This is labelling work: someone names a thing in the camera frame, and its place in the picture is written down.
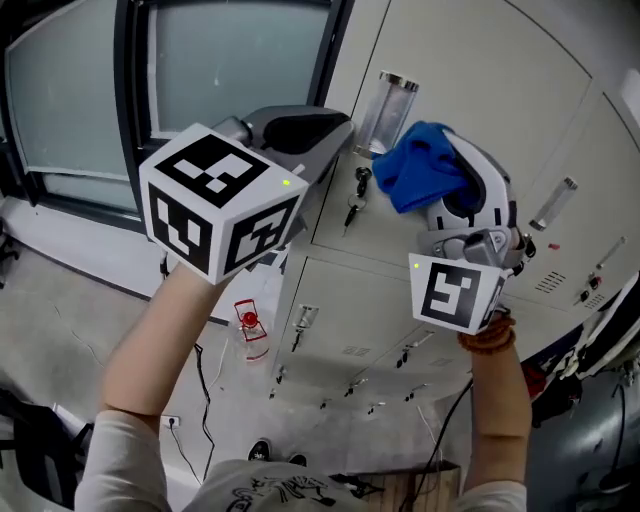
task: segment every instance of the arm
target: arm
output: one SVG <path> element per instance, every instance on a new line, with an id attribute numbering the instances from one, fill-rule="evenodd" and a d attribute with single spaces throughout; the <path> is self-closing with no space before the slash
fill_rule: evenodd
<path id="1" fill-rule="evenodd" d="M 178 264 L 112 354 L 102 410 L 129 413 L 157 433 L 180 371 L 225 287 Z"/>
<path id="2" fill-rule="evenodd" d="M 465 491 L 489 482 L 524 482 L 531 402 L 518 354 L 513 346 L 489 356 L 472 354 L 472 366 L 474 436 Z"/>

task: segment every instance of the white sleeve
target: white sleeve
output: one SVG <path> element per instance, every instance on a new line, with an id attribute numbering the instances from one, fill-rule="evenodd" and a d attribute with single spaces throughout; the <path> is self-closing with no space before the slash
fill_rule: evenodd
<path id="1" fill-rule="evenodd" d="M 76 491 L 75 510 L 171 510 L 160 441 L 148 425 L 124 412 L 98 414 L 87 466 Z"/>
<path id="2" fill-rule="evenodd" d="M 518 482 L 490 482 L 465 492 L 456 512 L 526 512 L 527 488 Z"/>

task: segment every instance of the glass cylinder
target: glass cylinder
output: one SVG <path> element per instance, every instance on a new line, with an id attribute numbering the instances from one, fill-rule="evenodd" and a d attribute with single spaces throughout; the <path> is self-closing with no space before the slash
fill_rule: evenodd
<path id="1" fill-rule="evenodd" d="M 372 158 L 393 148 L 419 87 L 399 75 L 380 73 L 378 89 L 356 137 L 356 153 Z"/>

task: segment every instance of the shoe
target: shoe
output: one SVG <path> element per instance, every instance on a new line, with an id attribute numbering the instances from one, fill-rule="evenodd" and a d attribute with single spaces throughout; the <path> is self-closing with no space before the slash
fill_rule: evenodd
<path id="1" fill-rule="evenodd" d="M 248 460 L 269 462 L 271 460 L 271 443 L 269 440 L 265 438 L 258 439 L 249 452 Z"/>
<path id="2" fill-rule="evenodd" d="M 296 466 L 307 467 L 307 458 L 301 453 L 294 453 L 289 457 L 289 464 L 295 464 Z"/>

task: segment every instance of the cabinet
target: cabinet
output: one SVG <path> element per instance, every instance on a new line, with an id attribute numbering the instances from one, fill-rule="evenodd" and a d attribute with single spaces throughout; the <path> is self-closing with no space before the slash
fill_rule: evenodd
<path id="1" fill-rule="evenodd" d="M 362 122 L 381 70 L 420 84 L 404 129 L 438 121 L 488 151 L 525 195 L 558 145 L 589 85 L 580 65 L 546 32 L 504 0 L 393 0 L 353 119 Z M 342 237 L 353 170 L 341 159 L 314 243 L 395 265 L 424 228 L 419 212 L 395 213 L 374 185 L 367 207 Z"/>
<path id="2" fill-rule="evenodd" d="M 589 74 L 539 25 L 503 0 L 392 0 L 353 106 L 356 124 L 381 70 L 420 84 L 404 129 L 417 120 L 443 122 L 500 162 L 524 231 L 562 178 L 578 183 L 545 232 L 530 230 L 538 254 L 501 298 L 517 320 L 521 359 L 588 318 L 637 271 L 640 152 Z M 372 180 L 367 206 L 345 234 L 359 166 L 371 162 L 355 154 L 339 159 L 322 207 L 306 219 L 308 233 L 292 244 L 295 264 L 285 273 L 291 292 L 278 312 L 274 372 L 287 370 L 278 394 L 361 407 L 403 400 L 411 390 L 430 399 L 455 393 L 470 378 L 469 354 L 454 332 L 411 315 L 408 253 L 426 229 L 424 212 L 398 215 Z M 574 306 L 589 272 L 622 236 L 627 243 L 602 269 L 599 289 Z M 560 249 L 549 248 L 553 243 Z M 561 276 L 558 284 L 541 292 L 538 283 L 552 272 Z M 300 304 L 320 313 L 292 353 Z M 403 348 L 427 334 L 397 368 Z"/>
<path id="3" fill-rule="evenodd" d="M 292 352 L 301 305 L 318 314 Z M 343 388 L 419 326 L 407 281 L 308 259 L 280 347 L 283 381 Z"/>
<path id="4" fill-rule="evenodd" d="M 589 313 L 638 270 L 640 253 L 640 152 L 604 95 L 562 165 L 548 169 L 520 202 L 521 219 L 533 218 L 565 176 L 578 189 L 544 232 L 534 232 L 539 254 L 506 290 L 565 311 Z M 623 236 L 627 243 L 597 270 L 596 264 Z M 551 250 L 549 244 L 559 248 Z M 592 271 L 602 283 L 590 300 L 576 305 Z M 554 286 L 539 286 L 549 275 Z"/>

